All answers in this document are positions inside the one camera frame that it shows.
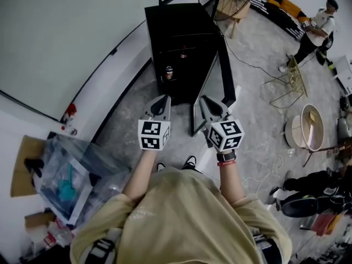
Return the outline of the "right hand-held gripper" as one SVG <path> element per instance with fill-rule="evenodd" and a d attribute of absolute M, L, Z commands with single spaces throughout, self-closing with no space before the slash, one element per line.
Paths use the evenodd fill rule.
<path fill-rule="evenodd" d="M 206 122 L 206 141 L 216 151 L 237 149 L 244 137 L 244 130 L 238 119 L 230 115 L 228 107 L 221 101 L 208 96 L 199 100 L 202 118 Z"/>

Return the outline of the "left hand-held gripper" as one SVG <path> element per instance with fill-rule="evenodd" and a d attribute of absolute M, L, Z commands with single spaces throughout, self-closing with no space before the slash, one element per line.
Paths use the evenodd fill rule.
<path fill-rule="evenodd" d="M 150 120 L 138 120 L 138 139 L 142 150 L 162 151 L 166 145 L 170 133 L 171 122 L 171 97 L 160 95 L 145 107 L 145 118 Z"/>

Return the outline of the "black mini fridge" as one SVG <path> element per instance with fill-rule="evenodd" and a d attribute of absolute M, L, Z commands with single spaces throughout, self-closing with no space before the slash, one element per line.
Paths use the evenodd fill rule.
<path fill-rule="evenodd" d="M 219 30 L 199 3 L 148 7 L 145 15 L 160 93 L 169 95 L 173 105 L 193 104 L 215 55 Z M 187 58 L 180 57 L 182 52 Z M 167 66 L 174 70 L 171 80 L 164 77 Z"/>

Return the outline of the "person's right forearm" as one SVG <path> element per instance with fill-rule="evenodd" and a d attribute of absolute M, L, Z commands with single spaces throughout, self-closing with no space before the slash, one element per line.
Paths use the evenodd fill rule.
<path fill-rule="evenodd" d="M 237 162 L 228 166 L 219 167 L 219 173 L 221 194 L 230 204 L 246 197 L 238 174 Z"/>

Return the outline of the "person's left forearm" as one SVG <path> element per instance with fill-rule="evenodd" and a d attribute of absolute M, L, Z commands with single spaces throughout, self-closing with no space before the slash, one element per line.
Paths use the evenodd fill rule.
<path fill-rule="evenodd" d="M 140 201 L 146 193 L 156 160 L 157 151 L 144 150 L 122 193 L 134 202 Z"/>

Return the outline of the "black smartwatch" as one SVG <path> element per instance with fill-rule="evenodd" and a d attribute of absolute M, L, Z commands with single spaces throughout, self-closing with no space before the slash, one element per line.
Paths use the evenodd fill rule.
<path fill-rule="evenodd" d="M 236 159 L 235 150 L 228 150 L 216 154 L 218 162 L 227 162 Z"/>

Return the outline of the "clear plastic storage bin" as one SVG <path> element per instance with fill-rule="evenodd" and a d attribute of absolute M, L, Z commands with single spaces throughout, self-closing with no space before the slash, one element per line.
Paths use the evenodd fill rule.
<path fill-rule="evenodd" d="M 43 182 L 48 180 L 51 184 L 54 176 L 67 173 L 70 165 L 73 171 L 89 177 L 92 185 L 97 179 L 118 173 L 129 173 L 130 176 L 131 172 L 130 168 L 100 146 L 63 135 L 46 141 L 42 160 L 45 164 L 42 178 L 35 180 L 39 194 Z"/>

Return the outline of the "round beige side table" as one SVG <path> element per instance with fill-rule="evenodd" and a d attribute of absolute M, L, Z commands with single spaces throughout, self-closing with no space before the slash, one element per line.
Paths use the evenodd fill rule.
<path fill-rule="evenodd" d="M 316 122 L 310 119 L 309 111 L 316 113 Z M 298 115 L 288 119 L 284 136 L 291 148 L 319 150 L 324 141 L 325 131 L 318 109 L 312 104 L 306 104 Z"/>

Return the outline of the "pile of clear plastic bottles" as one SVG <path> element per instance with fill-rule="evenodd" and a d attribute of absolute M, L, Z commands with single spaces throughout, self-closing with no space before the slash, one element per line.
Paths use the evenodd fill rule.
<path fill-rule="evenodd" d="M 123 186 L 129 178 L 129 173 L 118 173 L 97 179 L 94 185 L 89 177 L 72 172 L 72 183 L 76 191 L 70 201 L 59 199 L 58 183 L 67 179 L 67 173 L 55 175 L 52 183 L 44 181 L 40 188 L 40 195 L 56 217 L 71 229 L 78 231 L 91 217 L 113 196 L 122 192 Z"/>

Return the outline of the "round wooden table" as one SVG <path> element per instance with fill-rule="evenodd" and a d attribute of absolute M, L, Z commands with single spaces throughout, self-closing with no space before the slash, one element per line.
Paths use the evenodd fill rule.
<path fill-rule="evenodd" d="M 235 34 L 237 23 L 247 16 L 250 9 L 249 0 L 219 0 L 215 13 L 215 21 L 232 21 L 232 30 L 230 38 Z"/>

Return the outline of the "person in olive shirt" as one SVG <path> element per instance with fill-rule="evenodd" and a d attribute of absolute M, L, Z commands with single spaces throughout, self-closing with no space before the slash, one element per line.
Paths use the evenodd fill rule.
<path fill-rule="evenodd" d="M 173 167 L 151 177 L 139 202 L 110 198 L 72 241 L 71 264 L 112 228 L 122 231 L 115 264 L 263 264 L 256 235 L 274 241 L 283 264 L 292 253 L 288 234 L 259 199 L 230 203 L 210 178 Z"/>

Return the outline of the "dark red tripod stand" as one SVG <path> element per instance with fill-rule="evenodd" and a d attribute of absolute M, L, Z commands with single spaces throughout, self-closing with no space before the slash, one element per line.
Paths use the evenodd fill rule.
<path fill-rule="evenodd" d="M 333 146 L 333 147 L 326 147 L 326 148 L 321 148 L 317 151 L 312 151 L 312 150 L 308 150 L 309 152 L 309 156 L 307 158 L 307 160 L 305 161 L 305 163 L 303 164 L 303 167 L 305 168 L 308 161 L 310 160 L 310 158 L 312 157 L 312 155 L 314 153 L 318 153 L 318 152 L 330 152 L 332 154 L 338 154 L 340 153 L 340 151 L 346 150 L 346 149 L 352 149 L 352 145 L 347 145 L 347 144 L 342 144 L 342 145 L 338 145 L 338 146 Z"/>

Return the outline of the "teal plastic brush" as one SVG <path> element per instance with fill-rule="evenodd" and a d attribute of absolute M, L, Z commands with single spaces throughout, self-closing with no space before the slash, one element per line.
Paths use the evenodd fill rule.
<path fill-rule="evenodd" d="M 62 179 L 58 183 L 59 199 L 61 201 L 70 201 L 75 196 L 75 189 L 72 183 L 72 165 L 69 166 L 67 179 Z"/>

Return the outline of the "black backpack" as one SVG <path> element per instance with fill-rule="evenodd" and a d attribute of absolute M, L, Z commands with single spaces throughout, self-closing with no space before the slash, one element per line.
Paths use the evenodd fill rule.
<path fill-rule="evenodd" d="M 282 213 L 291 218 L 304 218 L 321 214 L 338 215 L 352 209 L 352 199 L 340 195 L 292 195 L 280 202 Z"/>

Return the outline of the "white cabinet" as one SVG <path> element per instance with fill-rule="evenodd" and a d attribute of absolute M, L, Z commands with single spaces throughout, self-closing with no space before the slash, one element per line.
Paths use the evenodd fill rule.
<path fill-rule="evenodd" d="M 346 54 L 336 62 L 335 79 L 339 80 L 347 96 L 352 95 L 352 53 Z"/>

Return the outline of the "orange folder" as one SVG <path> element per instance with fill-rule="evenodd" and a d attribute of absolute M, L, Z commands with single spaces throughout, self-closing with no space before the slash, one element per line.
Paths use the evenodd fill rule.
<path fill-rule="evenodd" d="M 317 236 L 331 235 L 343 214 L 319 214 L 311 230 Z"/>

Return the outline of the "small cardboard box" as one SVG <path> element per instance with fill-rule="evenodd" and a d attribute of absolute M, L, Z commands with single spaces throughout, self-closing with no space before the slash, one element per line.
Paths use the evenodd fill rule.
<path fill-rule="evenodd" d="M 25 216 L 25 228 L 48 227 L 51 222 L 55 221 L 55 218 L 56 215 L 53 212 L 42 212 Z"/>

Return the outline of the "black bag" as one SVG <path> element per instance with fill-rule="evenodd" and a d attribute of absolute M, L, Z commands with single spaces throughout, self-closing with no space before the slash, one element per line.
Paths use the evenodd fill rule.
<path fill-rule="evenodd" d="M 56 245 L 29 260 L 21 257 L 18 264 L 72 264 L 69 252 L 70 248 L 68 246 L 61 247 Z"/>

